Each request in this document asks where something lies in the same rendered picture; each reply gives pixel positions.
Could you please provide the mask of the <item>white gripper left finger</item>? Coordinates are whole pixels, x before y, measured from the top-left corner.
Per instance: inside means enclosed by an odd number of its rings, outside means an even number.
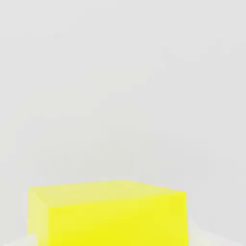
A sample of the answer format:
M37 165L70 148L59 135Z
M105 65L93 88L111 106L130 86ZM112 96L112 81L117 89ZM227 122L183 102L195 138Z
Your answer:
M2 246L38 246L38 239L35 234L25 235L3 244Z

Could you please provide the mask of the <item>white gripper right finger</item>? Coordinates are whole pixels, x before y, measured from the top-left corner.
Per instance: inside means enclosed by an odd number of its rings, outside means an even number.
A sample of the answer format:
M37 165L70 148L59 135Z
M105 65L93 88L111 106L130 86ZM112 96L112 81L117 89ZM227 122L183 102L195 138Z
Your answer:
M189 246L234 246L229 239L199 228L191 218L188 219L188 234Z

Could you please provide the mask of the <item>small yellow cube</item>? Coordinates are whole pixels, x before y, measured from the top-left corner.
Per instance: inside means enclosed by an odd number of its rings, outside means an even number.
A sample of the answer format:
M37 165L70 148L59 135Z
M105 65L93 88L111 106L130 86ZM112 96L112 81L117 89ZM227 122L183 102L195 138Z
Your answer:
M186 193L133 181L31 187L38 246L189 246Z

